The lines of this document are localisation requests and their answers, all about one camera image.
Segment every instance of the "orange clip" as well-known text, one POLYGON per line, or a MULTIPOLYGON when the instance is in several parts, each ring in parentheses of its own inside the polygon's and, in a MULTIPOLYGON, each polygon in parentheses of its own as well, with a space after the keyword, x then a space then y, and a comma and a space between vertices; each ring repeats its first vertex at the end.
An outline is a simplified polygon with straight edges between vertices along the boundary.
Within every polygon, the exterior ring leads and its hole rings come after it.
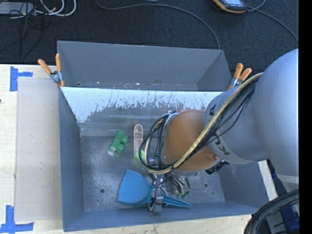
POLYGON ((243 64, 242 63, 238 63, 237 66, 236 66, 236 69, 235 69, 235 72, 234 72, 234 75, 233 75, 233 78, 231 80, 231 84, 229 85, 229 88, 228 89, 231 89, 235 86, 237 80, 239 79, 239 76, 243 70, 243 64))

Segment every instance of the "gray panel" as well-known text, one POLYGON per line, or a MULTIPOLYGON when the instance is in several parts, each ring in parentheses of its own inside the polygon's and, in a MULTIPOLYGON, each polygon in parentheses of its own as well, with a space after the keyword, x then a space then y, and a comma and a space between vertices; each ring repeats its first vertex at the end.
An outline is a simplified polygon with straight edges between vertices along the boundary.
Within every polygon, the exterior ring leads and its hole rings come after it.
POLYGON ((227 202, 261 207, 269 201, 257 162, 245 165, 230 163, 218 173, 227 202))
POLYGON ((166 223, 203 219, 209 217, 248 215, 255 213, 257 208, 239 205, 231 202, 198 203, 190 209, 167 207, 159 214, 150 212, 147 208, 116 209, 100 212, 88 212, 65 231, 89 230, 118 226, 142 225, 150 223, 166 223))
POLYGON ((199 91, 225 91, 232 80, 224 52, 214 60, 197 84, 199 91))
POLYGON ((202 89, 220 91, 230 77, 222 50, 58 41, 58 53, 67 86, 197 90, 205 75, 218 82, 202 89))
POLYGON ((63 93, 58 90, 59 142, 63 226, 69 226, 84 213, 79 127, 63 93))

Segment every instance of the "gray bin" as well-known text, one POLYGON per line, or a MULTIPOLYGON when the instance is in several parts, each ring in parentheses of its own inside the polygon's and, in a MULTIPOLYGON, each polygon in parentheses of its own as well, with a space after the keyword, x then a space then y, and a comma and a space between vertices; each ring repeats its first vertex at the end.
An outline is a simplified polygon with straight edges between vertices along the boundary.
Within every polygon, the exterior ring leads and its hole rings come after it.
POLYGON ((144 133, 168 110, 205 109, 230 84, 221 50, 58 42, 66 87, 59 89, 63 229, 89 230, 255 213, 269 201, 257 163, 225 165, 190 178, 190 209, 116 202, 133 157, 133 126, 144 133), (109 152, 118 129, 125 151, 109 152))

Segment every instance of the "dark floor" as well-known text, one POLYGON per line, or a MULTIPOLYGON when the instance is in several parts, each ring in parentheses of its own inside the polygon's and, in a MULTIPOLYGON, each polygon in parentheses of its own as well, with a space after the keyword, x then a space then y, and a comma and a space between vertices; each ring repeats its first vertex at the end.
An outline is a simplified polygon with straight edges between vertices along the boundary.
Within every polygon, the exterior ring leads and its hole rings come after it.
MULTIPOLYGON (((39 0, 10 1, 29 1, 42 10, 39 0)), ((73 1, 66 1, 69 11, 73 1)), ((251 7, 262 1, 243 0, 251 7)), ((44 2, 49 8, 60 5, 59 0, 44 2)), ((241 62, 256 74, 281 55, 298 48, 299 0, 266 0, 259 9, 265 14, 253 11, 239 16, 217 11, 210 0, 98 2, 107 7, 165 4, 186 12, 163 6, 112 11, 100 9, 95 0, 77 0, 75 13, 63 18, 38 14, 26 20, 0 15, 0 63, 36 64, 41 58, 54 64, 58 40, 217 49, 215 34, 230 70, 241 62)))

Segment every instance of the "green object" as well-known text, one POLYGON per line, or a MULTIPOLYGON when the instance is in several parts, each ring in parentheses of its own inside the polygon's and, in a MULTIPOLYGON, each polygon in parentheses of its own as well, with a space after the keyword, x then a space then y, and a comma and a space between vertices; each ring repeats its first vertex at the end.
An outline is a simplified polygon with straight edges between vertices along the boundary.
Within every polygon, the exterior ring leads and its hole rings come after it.
MULTIPOLYGON (((144 157, 144 151, 143 150, 141 150, 141 156, 144 157)), ((140 157, 138 156, 138 152, 136 153, 136 158, 138 160, 140 160, 140 157)))
POLYGON ((125 135, 125 132, 122 130, 118 130, 112 145, 110 146, 109 150, 112 152, 119 152, 122 153, 125 150, 125 144, 127 144, 129 138, 125 135))

